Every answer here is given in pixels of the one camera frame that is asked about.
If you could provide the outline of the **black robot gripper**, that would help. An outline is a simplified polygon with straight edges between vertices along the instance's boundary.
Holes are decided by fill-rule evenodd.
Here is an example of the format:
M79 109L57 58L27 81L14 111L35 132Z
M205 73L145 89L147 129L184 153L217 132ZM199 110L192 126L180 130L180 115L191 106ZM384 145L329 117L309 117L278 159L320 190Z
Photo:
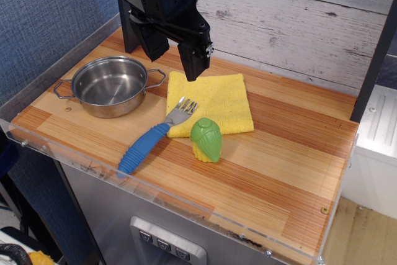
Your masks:
M169 50L178 51L188 81L195 81L210 66L213 44L210 26L197 10L198 0L126 0L132 30L143 51L156 61Z

